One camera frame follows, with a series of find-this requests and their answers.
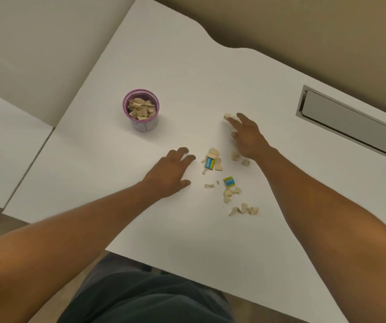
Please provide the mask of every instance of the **person's left arm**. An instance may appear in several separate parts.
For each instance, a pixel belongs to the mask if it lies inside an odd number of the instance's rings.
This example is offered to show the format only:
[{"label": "person's left arm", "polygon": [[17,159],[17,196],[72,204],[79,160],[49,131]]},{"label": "person's left arm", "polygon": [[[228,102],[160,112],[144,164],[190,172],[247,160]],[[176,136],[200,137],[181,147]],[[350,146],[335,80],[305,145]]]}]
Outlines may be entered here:
[{"label": "person's left arm", "polygon": [[130,188],[1,236],[0,322],[28,322],[135,217],[187,187],[188,152],[169,151]]}]

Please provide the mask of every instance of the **hand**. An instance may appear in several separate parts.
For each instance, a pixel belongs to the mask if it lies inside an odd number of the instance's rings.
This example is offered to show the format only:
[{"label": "hand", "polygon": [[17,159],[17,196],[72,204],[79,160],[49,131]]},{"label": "hand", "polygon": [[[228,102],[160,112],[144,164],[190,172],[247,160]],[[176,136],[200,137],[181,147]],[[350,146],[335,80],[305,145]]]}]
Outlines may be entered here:
[{"label": "hand", "polygon": [[190,180],[181,180],[185,170],[196,159],[194,155],[188,155],[181,161],[188,152],[187,147],[170,150],[143,178],[143,182],[152,186],[159,199],[174,195],[191,184]]},{"label": "hand", "polygon": [[236,132],[232,133],[232,138],[242,156],[256,161],[270,149],[270,146],[253,120],[248,119],[242,113],[236,115],[241,122],[234,118],[226,119],[236,129]]}]

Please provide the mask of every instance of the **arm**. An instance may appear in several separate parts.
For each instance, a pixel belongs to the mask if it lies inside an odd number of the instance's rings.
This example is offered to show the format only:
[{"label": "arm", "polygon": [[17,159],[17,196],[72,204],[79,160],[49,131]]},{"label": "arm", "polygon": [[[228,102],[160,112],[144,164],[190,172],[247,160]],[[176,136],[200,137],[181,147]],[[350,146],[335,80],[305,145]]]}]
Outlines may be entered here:
[{"label": "arm", "polygon": [[134,186],[0,237],[0,322],[28,322],[131,222],[161,198],[188,186],[195,160],[183,147]]},{"label": "arm", "polygon": [[228,119],[257,162],[286,222],[350,322],[386,322],[386,225],[269,146],[254,121]]}]

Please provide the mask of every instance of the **white paper label on cup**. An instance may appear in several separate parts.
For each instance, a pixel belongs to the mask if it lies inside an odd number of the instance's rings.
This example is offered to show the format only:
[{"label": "white paper label on cup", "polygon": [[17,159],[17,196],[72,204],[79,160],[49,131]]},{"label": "white paper label on cup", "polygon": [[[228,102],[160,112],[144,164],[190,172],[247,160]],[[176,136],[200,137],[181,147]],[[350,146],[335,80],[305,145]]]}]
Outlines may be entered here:
[{"label": "white paper label on cup", "polygon": [[138,130],[138,131],[151,131],[153,130],[157,124],[158,124],[158,116],[155,116],[153,118],[153,120],[151,121],[148,121],[148,122],[137,122],[137,121],[133,121],[133,120],[130,120],[130,122],[132,123],[132,126]]}]

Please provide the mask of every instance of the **person's left hand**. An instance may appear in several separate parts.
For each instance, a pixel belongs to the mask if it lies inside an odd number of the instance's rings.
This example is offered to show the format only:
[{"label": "person's left hand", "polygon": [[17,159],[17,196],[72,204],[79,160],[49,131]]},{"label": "person's left hand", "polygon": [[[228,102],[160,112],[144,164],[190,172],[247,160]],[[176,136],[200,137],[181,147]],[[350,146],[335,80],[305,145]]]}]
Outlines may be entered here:
[{"label": "person's left hand", "polygon": [[194,155],[186,156],[189,149],[181,147],[177,151],[170,150],[166,157],[162,157],[145,175],[142,182],[153,187],[153,193],[159,198],[169,197],[191,184],[190,180],[181,180],[185,170],[196,159]]}]

